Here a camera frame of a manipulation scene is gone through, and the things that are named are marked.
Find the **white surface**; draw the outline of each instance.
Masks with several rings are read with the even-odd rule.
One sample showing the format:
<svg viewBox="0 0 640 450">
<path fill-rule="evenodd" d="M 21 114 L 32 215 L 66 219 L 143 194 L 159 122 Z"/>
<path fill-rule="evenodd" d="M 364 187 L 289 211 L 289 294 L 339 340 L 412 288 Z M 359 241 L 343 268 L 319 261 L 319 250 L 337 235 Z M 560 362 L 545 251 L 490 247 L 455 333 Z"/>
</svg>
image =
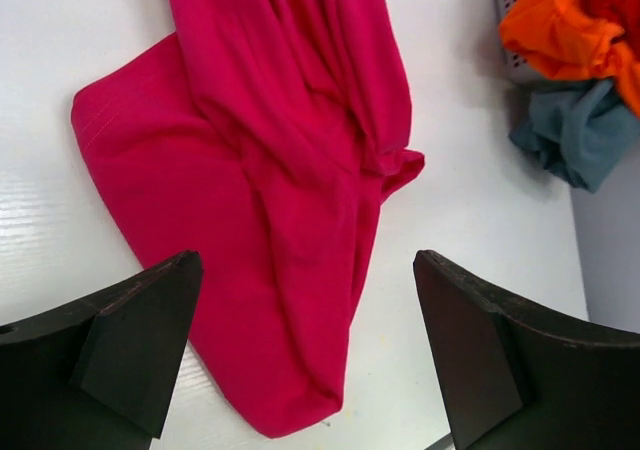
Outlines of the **white surface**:
<svg viewBox="0 0 640 450">
<path fill-rule="evenodd" d="M 573 192 L 589 315 L 640 332 L 640 144 L 595 195 Z"/>
<path fill-rule="evenodd" d="M 415 292 L 434 248 L 585 317 L 569 191 L 511 148 L 493 0 L 389 0 L 427 168 L 385 204 L 353 324 L 344 410 L 279 441 L 255 434 L 188 351 L 155 450 L 421 450 L 448 433 Z M 73 93 L 172 27 L 166 0 L 0 0 L 0 322 L 138 270 L 85 171 Z"/>
</svg>

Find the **pink cloth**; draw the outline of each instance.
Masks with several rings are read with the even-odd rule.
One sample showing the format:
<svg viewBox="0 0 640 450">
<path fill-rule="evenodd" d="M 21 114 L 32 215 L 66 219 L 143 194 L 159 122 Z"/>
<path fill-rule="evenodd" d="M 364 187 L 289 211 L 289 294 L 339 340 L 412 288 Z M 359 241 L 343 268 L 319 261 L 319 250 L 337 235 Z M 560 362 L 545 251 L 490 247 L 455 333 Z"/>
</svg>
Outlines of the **pink cloth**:
<svg viewBox="0 0 640 450">
<path fill-rule="evenodd" d="M 384 0 L 170 0 L 177 32 L 75 98 L 148 267 L 198 250 L 191 342 L 270 437 L 338 411 L 380 205 L 424 162 Z"/>
</svg>

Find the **fabric fold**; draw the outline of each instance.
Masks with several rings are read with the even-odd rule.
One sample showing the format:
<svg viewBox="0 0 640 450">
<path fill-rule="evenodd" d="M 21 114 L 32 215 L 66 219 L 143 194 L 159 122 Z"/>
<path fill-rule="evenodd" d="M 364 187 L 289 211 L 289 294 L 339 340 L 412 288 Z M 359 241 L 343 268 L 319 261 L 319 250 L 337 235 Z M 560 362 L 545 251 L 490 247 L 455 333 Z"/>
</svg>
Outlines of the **fabric fold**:
<svg viewBox="0 0 640 450">
<path fill-rule="evenodd" d="M 529 117 L 510 138 L 552 174 L 594 193 L 639 135 L 640 120 L 606 79 L 535 88 Z"/>
</svg>

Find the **clothing pile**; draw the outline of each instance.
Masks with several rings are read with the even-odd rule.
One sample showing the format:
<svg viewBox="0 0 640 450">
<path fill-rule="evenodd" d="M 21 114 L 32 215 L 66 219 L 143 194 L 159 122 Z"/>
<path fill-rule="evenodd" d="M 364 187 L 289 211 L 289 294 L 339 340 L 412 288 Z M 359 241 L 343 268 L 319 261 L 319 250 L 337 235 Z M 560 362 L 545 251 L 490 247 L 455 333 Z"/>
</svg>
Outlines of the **clothing pile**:
<svg viewBox="0 0 640 450">
<path fill-rule="evenodd" d="M 176 33 L 75 97 L 143 266 L 200 252 L 190 339 L 279 437 L 337 412 L 380 205 L 422 170 L 385 0 L 170 0 Z"/>
<path fill-rule="evenodd" d="M 640 0 L 518 0 L 500 34 L 550 80 L 512 141 L 595 192 L 640 135 Z"/>
</svg>

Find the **orange cloth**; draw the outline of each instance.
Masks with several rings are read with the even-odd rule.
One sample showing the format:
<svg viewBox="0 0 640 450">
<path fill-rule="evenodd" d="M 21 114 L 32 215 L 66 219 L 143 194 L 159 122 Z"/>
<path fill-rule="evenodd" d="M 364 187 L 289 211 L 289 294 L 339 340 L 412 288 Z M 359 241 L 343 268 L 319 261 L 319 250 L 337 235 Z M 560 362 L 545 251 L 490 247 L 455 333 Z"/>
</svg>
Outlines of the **orange cloth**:
<svg viewBox="0 0 640 450">
<path fill-rule="evenodd" d="M 582 0 L 518 0 L 500 24 L 504 46 L 552 80 L 614 77 L 640 116 L 640 63 L 624 28 L 582 9 Z"/>
</svg>

